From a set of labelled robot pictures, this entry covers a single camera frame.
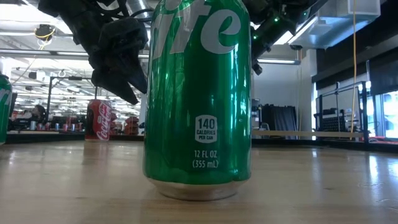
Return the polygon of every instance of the can bottom rim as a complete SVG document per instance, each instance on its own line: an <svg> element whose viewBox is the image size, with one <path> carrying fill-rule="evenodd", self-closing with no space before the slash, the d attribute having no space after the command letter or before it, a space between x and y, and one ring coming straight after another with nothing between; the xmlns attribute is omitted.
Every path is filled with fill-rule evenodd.
<svg viewBox="0 0 398 224"><path fill-rule="evenodd" d="M191 201L210 201L231 197L238 192L239 186L246 182L245 180L227 184L191 185L163 182L150 178L148 180L157 187L159 193L166 197Z"/></svg>

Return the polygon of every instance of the sprite logo text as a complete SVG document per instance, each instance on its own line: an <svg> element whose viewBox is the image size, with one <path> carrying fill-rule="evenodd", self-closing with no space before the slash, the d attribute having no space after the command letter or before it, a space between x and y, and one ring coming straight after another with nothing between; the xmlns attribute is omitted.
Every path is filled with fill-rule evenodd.
<svg viewBox="0 0 398 224"><path fill-rule="evenodd" d="M182 0L165 0L165 8L172 11L179 7ZM174 18L180 18L181 23L174 37L170 54L182 53L187 46L193 30L199 29L195 27L200 16L209 16L211 6L205 5L205 0L195 0L191 5L177 11L175 14L159 14L153 25L152 34L157 29L159 31L155 42L152 60L159 58L164 50L167 35ZM220 32L221 26L227 18L232 18L229 27ZM221 9L210 15L201 28L200 42L204 49L214 54L227 54L235 49L235 45L224 46L220 43L219 34L236 35L241 30L241 20L239 16L229 9Z"/></svg>
<svg viewBox="0 0 398 224"><path fill-rule="evenodd" d="M0 102L3 101L4 97L7 97L5 105L9 105L12 98L12 93L9 90L0 88Z"/></svg>

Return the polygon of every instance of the green soda can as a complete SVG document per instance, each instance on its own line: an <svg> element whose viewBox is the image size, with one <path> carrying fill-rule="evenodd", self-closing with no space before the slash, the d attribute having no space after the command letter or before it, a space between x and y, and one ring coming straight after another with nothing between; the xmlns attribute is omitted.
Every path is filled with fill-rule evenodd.
<svg viewBox="0 0 398 224"><path fill-rule="evenodd" d="M0 145L6 142L12 86L8 77L0 74Z"/></svg>
<svg viewBox="0 0 398 224"><path fill-rule="evenodd" d="M153 15L144 174L183 200L250 176L251 41L241 0L162 0Z"/></svg>

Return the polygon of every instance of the table surface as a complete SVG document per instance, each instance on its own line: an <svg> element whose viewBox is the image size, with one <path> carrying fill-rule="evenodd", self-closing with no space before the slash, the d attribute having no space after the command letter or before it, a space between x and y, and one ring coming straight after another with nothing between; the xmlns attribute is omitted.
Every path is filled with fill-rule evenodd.
<svg viewBox="0 0 398 224"><path fill-rule="evenodd" d="M252 150L233 197L185 202L142 174L140 142L0 146L0 223L398 223L398 156Z"/></svg>

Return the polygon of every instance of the robotic arm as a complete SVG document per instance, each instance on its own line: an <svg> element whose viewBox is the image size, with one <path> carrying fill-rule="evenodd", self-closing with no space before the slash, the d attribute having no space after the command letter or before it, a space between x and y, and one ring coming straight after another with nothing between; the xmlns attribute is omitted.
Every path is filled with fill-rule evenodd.
<svg viewBox="0 0 398 224"><path fill-rule="evenodd" d="M117 1L117 9L105 10ZM243 0L252 27L252 67L259 75L262 70L257 59L286 31L295 34L296 26L311 18L327 0ZM138 59L139 51L148 42L144 23L151 18L137 15L150 12L143 9L129 14L127 0L41 0L39 10L60 16L73 32L73 40L81 44L94 68L91 81L118 95L131 104L138 100L129 83L140 92L147 92L147 81Z"/></svg>

